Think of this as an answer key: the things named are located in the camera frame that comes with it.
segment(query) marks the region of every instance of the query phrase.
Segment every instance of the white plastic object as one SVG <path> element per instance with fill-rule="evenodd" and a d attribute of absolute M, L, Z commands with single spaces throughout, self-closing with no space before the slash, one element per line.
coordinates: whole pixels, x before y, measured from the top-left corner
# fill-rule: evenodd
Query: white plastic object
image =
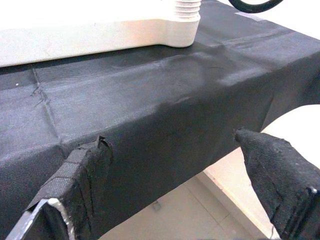
<path fill-rule="evenodd" d="M 5 0 L 0 67 L 149 45 L 190 46 L 201 0 Z"/>

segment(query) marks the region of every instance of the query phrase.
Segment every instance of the black table cover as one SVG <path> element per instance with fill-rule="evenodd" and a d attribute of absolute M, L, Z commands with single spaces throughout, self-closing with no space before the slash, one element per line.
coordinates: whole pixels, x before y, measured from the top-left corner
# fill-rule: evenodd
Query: black table cover
<path fill-rule="evenodd" d="M 320 41 L 204 0 L 195 42 L 0 68 L 0 239 L 77 146 L 113 161 L 103 234 L 289 110 L 320 103 Z"/>

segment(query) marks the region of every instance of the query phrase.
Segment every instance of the black fabric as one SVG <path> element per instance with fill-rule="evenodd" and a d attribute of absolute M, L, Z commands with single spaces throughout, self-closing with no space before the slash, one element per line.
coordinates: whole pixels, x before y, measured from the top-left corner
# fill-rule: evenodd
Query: black fabric
<path fill-rule="evenodd" d="M 284 139 L 247 129 L 238 129 L 235 139 L 252 187 L 280 237 L 298 239 L 299 226 L 308 222 L 310 205 L 316 204 L 313 209 L 320 205 L 318 199 L 314 201 L 320 190 L 320 170 Z M 319 215 L 311 225 L 320 234 Z M 311 234 L 310 226 L 306 228 L 305 234 Z M 299 239 L 320 239 L 320 235 Z"/>
<path fill-rule="evenodd" d="M 111 163 L 112 151 L 103 137 L 79 146 L 40 188 L 28 209 L 41 199 L 59 199 L 72 221 L 75 239 L 95 239 L 96 232 L 108 230 L 95 216 L 108 204 L 104 186 Z"/>
<path fill-rule="evenodd" d="M 260 131 L 319 103 L 320 41 L 236 12 L 202 1 L 187 48 L 0 68 L 0 239 L 70 152 L 97 135 L 114 158 L 97 213 L 111 229 L 232 151 L 233 129 Z"/>

